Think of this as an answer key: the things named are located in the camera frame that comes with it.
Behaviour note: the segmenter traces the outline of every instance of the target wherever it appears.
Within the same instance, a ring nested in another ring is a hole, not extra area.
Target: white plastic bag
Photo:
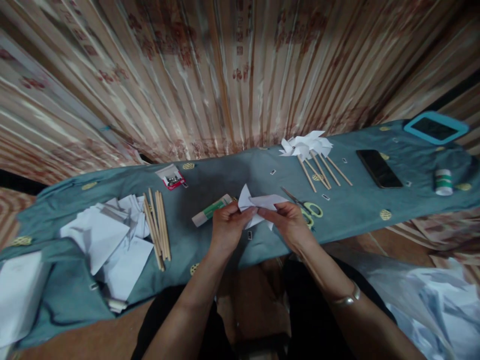
[[[480,300],[461,265],[417,267],[362,253],[339,243],[326,245],[336,258],[357,269],[395,316],[398,327],[427,359],[480,359]]]

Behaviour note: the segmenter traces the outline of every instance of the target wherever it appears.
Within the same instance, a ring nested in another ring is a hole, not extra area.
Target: black pants
[[[369,282],[350,265],[336,258],[334,260],[361,291],[396,323],[393,314]],[[354,359],[327,302],[303,263],[288,260],[283,267],[283,277],[290,302],[291,340],[288,358],[309,359],[321,351],[326,358]],[[166,288],[153,301],[138,333],[132,360],[142,358],[183,289],[183,285]],[[215,302],[208,316],[198,358],[236,359]]]

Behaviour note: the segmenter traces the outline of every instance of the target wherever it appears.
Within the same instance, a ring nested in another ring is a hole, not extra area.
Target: hand
[[[250,207],[240,213],[239,203],[236,201],[216,210],[213,213],[210,252],[215,256],[231,256],[239,244],[242,230],[257,210],[256,207]]]
[[[301,255],[300,248],[304,245],[317,243],[300,207],[288,201],[275,204],[275,207],[278,212],[259,208],[258,215],[275,224],[283,240],[295,254]]]

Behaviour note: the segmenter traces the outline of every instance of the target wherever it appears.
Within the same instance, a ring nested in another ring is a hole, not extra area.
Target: green glue stick
[[[225,194],[218,201],[215,201],[212,205],[192,217],[191,220],[198,228],[199,226],[205,224],[208,219],[211,219],[214,216],[215,210],[224,208],[231,202],[232,198],[230,197],[230,195]]]

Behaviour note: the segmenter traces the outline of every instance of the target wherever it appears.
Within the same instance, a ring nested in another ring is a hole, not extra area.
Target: silver bracelet
[[[332,305],[336,308],[344,308],[346,306],[352,305],[355,300],[360,299],[360,288],[355,281],[351,281],[355,288],[353,289],[353,294],[351,296],[344,297],[340,300],[332,301]]]

